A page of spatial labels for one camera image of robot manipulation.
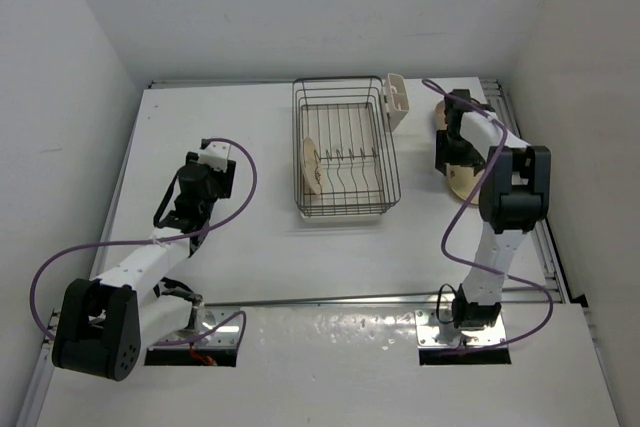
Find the yellow patterned round plate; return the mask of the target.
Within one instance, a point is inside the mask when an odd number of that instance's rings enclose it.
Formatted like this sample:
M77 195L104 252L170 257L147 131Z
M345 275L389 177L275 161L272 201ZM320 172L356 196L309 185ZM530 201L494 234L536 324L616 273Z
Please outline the yellow patterned round plate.
M445 178L449 189L461 200L466 200L482 175L483 169L472 166L445 165Z

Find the cream round plate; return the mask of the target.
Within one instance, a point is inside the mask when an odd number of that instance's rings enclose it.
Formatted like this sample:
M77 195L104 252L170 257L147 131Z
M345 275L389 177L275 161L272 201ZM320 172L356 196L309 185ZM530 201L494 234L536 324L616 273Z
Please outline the cream round plate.
M324 169L316 143L310 137L302 141L302 172L305 182L314 195L323 193Z

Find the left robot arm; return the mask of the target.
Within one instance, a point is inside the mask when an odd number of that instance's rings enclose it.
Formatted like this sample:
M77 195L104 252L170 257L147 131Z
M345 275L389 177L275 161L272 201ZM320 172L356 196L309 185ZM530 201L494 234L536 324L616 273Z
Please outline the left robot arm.
M231 196L235 167L220 143L188 153L150 239L97 277L67 287L52 349L56 367L121 381L143 350L175 332L196 333L201 295L159 285L204 243L215 203Z

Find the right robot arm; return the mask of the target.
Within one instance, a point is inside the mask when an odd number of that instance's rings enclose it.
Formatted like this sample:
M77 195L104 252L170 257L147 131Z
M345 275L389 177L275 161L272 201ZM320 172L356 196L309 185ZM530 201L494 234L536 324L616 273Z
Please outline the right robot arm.
M483 222L469 273L454 292L449 324L495 324L516 250L543 221L550 203L551 152L513 134L466 89L444 94L436 110L435 167Z

